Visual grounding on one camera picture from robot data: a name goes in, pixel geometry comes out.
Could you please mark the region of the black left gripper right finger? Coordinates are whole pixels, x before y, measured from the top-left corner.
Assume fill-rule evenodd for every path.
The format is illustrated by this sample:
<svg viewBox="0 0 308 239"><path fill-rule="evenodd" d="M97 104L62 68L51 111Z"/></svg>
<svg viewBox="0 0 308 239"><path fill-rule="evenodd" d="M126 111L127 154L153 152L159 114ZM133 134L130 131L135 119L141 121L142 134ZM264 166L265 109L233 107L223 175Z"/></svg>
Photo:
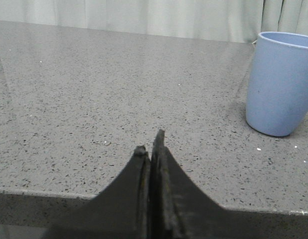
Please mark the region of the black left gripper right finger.
<svg viewBox="0 0 308 239"><path fill-rule="evenodd" d="M308 213L226 209L186 175L155 137L151 161L153 239L308 239Z"/></svg>

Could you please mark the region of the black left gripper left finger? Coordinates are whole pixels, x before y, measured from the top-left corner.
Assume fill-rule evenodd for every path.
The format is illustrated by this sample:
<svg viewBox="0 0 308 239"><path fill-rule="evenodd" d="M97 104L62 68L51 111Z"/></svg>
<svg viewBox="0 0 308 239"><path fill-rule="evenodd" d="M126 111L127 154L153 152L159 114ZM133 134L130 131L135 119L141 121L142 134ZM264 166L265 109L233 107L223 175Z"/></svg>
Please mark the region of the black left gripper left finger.
<svg viewBox="0 0 308 239"><path fill-rule="evenodd" d="M149 236L150 159L135 148L125 168L97 197L62 217L47 239L146 239Z"/></svg>

